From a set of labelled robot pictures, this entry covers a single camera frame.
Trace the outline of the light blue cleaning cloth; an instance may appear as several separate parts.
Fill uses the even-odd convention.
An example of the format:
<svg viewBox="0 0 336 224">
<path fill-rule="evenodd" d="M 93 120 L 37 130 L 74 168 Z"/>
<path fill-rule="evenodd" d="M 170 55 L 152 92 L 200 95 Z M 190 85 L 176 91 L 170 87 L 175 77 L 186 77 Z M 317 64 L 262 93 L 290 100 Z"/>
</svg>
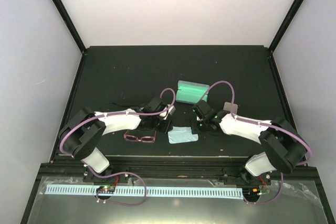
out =
<svg viewBox="0 0 336 224">
<path fill-rule="evenodd" d="M 198 135 L 192 133 L 191 127 L 173 127 L 168 132 L 170 144 L 180 144 L 198 141 Z"/>
</svg>

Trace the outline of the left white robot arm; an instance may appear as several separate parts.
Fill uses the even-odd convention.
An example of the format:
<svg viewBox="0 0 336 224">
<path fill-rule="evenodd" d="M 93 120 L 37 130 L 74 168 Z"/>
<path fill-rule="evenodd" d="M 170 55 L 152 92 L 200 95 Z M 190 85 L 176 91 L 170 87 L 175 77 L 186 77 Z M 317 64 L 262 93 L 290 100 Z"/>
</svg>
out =
<svg viewBox="0 0 336 224">
<path fill-rule="evenodd" d="M 95 112 L 85 107 L 60 130 L 59 149 L 91 167 L 94 175 L 106 182 L 112 177 L 113 169 L 97 147 L 102 136 L 128 130 L 167 133 L 171 130 L 169 117 L 174 112 L 175 106 L 160 97 L 153 98 L 148 104 L 115 112 Z"/>
</svg>

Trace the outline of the blue fuzzy glasses case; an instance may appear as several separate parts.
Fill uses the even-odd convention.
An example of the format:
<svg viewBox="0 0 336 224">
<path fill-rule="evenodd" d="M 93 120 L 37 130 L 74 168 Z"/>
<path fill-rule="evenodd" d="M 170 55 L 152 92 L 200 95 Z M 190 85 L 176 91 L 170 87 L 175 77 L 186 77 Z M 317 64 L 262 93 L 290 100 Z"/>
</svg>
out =
<svg viewBox="0 0 336 224">
<path fill-rule="evenodd" d="M 196 104 L 200 99 L 207 102 L 209 85 L 179 80 L 177 83 L 176 101 Z"/>
</svg>

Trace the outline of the pink framed sunglasses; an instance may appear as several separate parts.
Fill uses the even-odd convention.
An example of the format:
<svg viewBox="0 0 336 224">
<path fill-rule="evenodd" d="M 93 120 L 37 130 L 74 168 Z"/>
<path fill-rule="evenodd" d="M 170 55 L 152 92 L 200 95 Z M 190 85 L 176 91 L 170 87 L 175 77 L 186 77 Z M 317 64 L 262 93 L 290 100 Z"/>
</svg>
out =
<svg viewBox="0 0 336 224">
<path fill-rule="evenodd" d="M 133 135 L 130 132 L 130 130 L 127 130 L 123 135 L 124 140 L 128 142 L 154 143 L 156 140 L 156 131 L 154 132 L 154 135 L 141 137 Z"/>
</svg>

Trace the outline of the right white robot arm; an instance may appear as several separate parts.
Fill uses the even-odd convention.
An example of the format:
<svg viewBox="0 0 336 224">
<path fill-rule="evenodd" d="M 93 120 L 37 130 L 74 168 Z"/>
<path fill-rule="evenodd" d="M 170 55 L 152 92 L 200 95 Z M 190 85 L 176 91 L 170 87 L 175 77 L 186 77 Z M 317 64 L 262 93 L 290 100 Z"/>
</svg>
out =
<svg viewBox="0 0 336 224">
<path fill-rule="evenodd" d="M 262 146 L 264 151 L 251 156 L 238 171 L 239 179 L 245 184 L 276 170 L 290 174 L 309 152 L 308 144 L 285 119 L 245 118 L 225 109 L 216 111 L 204 100 L 193 105 L 192 111 L 196 115 L 192 121 L 193 134 L 234 135 Z"/>
</svg>

